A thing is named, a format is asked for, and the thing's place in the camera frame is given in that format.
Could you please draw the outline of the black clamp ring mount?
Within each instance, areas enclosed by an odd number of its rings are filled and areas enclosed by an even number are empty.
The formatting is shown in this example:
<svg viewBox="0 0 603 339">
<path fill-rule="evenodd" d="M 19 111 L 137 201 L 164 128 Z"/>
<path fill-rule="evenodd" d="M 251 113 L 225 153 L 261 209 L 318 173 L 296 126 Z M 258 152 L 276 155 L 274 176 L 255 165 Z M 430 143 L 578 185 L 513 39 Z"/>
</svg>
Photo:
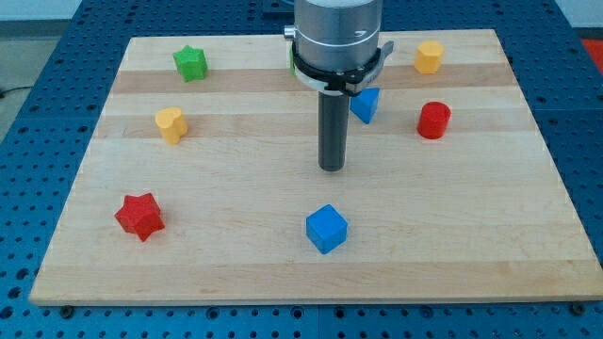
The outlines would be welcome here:
<svg viewBox="0 0 603 339">
<path fill-rule="evenodd" d="M 302 59 L 297 44 L 292 43 L 296 77 L 307 87 L 326 95 L 357 96 L 381 73 L 385 60 L 394 50 L 394 42 L 388 41 L 363 66 L 344 72 L 325 71 L 311 66 Z"/>
</svg>

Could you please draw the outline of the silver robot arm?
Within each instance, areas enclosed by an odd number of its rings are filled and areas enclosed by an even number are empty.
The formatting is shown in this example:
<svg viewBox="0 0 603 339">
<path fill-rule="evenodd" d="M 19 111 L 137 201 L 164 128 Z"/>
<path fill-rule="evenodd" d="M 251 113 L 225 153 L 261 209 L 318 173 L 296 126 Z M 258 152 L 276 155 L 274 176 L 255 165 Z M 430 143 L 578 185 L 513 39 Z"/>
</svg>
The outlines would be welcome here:
<svg viewBox="0 0 603 339">
<path fill-rule="evenodd" d="M 350 99 L 381 73 L 394 49 L 379 46 L 381 0 L 296 0 L 285 28 L 297 78 L 318 93 L 318 165 L 345 165 Z"/>
</svg>

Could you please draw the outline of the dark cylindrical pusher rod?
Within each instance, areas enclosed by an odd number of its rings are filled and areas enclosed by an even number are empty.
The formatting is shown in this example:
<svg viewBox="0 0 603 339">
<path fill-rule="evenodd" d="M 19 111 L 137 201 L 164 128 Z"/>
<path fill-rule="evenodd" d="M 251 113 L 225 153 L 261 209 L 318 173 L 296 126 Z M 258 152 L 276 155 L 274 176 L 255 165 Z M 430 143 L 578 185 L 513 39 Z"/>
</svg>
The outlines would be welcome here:
<svg viewBox="0 0 603 339">
<path fill-rule="evenodd" d="M 318 164 L 339 171 L 345 164 L 350 97 L 318 95 Z"/>
</svg>

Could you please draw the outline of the green block behind arm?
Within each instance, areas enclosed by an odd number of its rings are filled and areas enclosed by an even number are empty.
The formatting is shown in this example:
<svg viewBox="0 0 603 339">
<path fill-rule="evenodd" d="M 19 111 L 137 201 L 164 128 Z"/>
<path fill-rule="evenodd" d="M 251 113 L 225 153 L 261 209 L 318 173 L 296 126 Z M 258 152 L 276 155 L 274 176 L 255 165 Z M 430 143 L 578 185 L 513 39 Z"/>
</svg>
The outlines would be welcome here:
<svg viewBox="0 0 603 339">
<path fill-rule="evenodd" d="M 296 66 L 294 61 L 293 46 L 289 48 L 289 69 L 293 75 L 296 75 Z"/>
</svg>

